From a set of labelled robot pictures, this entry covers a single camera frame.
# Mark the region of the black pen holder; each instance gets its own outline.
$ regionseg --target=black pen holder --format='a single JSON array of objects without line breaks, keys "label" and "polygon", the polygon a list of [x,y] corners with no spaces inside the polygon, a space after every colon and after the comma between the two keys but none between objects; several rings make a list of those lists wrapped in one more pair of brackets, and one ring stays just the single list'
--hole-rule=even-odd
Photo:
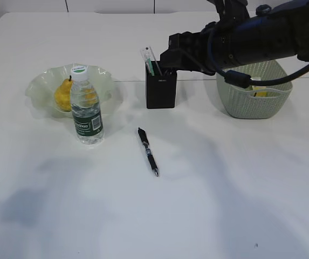
[{"label": "black pen holder", "polygon": [[148,109],[174,108],[176,99],[177,72],[161,69],[162,76],[152,61],[154,76],[146,70],[146,105]]}]

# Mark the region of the black pen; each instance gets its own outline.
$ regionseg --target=black pen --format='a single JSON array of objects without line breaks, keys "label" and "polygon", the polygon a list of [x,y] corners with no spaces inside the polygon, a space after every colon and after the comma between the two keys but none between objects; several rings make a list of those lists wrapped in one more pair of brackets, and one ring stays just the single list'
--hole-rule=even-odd
[{"label": "black pen", "polygon": [[143,129],[139,128],[138,134],[139,134],[139,137],[141,139],[143,146],[146,149],[146,155],[147,155],[149,164],[150,164],[153,172],[155,173],[155,175],[158,177],[159,176],[159,169],[158,169],[158,166],[156,166],[156,163],[154,161],[152,151],[149,149],[149,142],[148,142],[148,139],[147,139],[147,136],[146,136],[146,132]]}]

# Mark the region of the fruit bowl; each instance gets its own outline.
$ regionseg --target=fruit bowl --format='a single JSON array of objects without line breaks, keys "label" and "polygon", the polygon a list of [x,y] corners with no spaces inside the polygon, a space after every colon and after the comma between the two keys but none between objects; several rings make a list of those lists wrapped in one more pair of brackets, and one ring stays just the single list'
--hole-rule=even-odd
[{"label": "fruit bowl", "polygon": [[[72,112],[63,111],[57,106],[54,93],[64,79],[69,78],[71,68],[79,65],[83,64],[74,63],[54,67],[35,77],[25,91],[25,95],[31,98],[32,106],[38,110],[58,111],[67,117],[72,117]],[[110,99],[114,90],[111,74],[99,66],[83,66],[87,66],[89,80],[98,93],[100,103]]]}]

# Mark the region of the white wall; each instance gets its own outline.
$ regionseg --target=white wall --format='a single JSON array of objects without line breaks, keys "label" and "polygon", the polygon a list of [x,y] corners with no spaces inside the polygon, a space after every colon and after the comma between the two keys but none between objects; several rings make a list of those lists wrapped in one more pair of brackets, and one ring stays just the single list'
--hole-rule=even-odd
[{"label": "white wall", "polygon": [[66,12],[64,0],[0,0],[0,18],[7,12]]},{"label": "white wall", "polygon": [[[261,4],[275,7],[288,0],[248,0],[248,10],[256,10]],[[206,0],[155,0],[155,12],[180,12],[180,11],[215,11],[213,4]]]},{"label": "white wall", "polygon": [[154,0],[67,0],[69,12],[153,13]]},{"label": "white wall", "polygon": [[[248,0],[249,10],[260,4],[276,6],[287,0]],[[67,0],[70,12],[153,13],[215,11],[206,0]],[[65,0],[0,0],[0,18],[7,12],[66,12]]]}]

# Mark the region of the bottle water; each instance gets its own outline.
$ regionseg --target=bottle water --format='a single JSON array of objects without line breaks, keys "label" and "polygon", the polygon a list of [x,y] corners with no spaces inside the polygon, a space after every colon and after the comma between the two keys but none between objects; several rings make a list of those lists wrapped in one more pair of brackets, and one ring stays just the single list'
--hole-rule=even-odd
[{"label": "bottle water", "polygon": [[99,97],[88,81],[87,67],[73,67],[71,76],[73,85],[70,91],[70,102],[78,138],[84,144],[102,142],[104,128]]}]

